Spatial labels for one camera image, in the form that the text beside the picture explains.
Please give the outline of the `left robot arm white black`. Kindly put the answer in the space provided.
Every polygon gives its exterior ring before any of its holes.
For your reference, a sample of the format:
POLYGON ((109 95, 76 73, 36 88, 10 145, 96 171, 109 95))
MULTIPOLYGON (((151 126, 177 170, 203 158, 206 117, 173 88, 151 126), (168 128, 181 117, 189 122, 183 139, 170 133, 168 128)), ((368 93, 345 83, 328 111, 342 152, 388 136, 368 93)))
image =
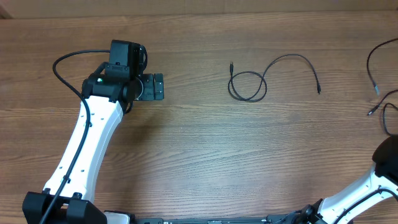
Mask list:
POLYGON ((96 181, 111 136, 135 101, 164 99, 164 77, 145 73, 146 48, 113 40, 103 62, 73 92, 81 100, 75 129, 57 169, 22 204, 27 223, 135 223, 133 214, 94 205, 96 181))

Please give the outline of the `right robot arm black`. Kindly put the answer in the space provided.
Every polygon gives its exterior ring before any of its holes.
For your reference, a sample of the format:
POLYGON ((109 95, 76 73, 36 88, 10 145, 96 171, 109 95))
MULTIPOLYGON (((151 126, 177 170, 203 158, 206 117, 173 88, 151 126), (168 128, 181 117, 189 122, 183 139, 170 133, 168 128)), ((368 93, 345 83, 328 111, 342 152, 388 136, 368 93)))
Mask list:
POLYGON ((390 136, 374 151, 373 164, 341 192, 307 205, 293 223, 345 224, 373 205, 397 198, 397 136, 390 136))

